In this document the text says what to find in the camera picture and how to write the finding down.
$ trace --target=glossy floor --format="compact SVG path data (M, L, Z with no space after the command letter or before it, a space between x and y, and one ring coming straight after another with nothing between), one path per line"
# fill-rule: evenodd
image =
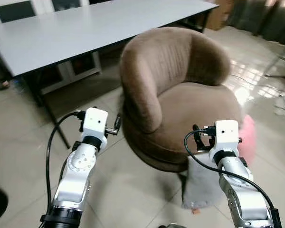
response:
M275 98L285 95L285 82L261 77L267 64L284 47L231 27L206 30L205 34L222 45L232 59L233 76L225 85L256 124L257 152L251 170L255 181L279 208L285 227L285 116L274 114ZM108 125L112 126L122 100L116 60L118 54L102 62L102 75L47 95L56 116L97 106L109 112ZM285 63L279 62L273 71L285 74ZM21 82L0 91L0 186L10 200L0 218L0 228L38 227L46 208L45 148L51 128L43 109L35 106ZM70 142L78 139L78 128L76 119L63 124ZM53 190L68 153L56 137L51 156ZM91 183L82 228L157 228L171 222L189 228L233 227L226 199L201 210L199 215L182 209L181 183L176 174L144 164L131 151L122 131L109 137Z

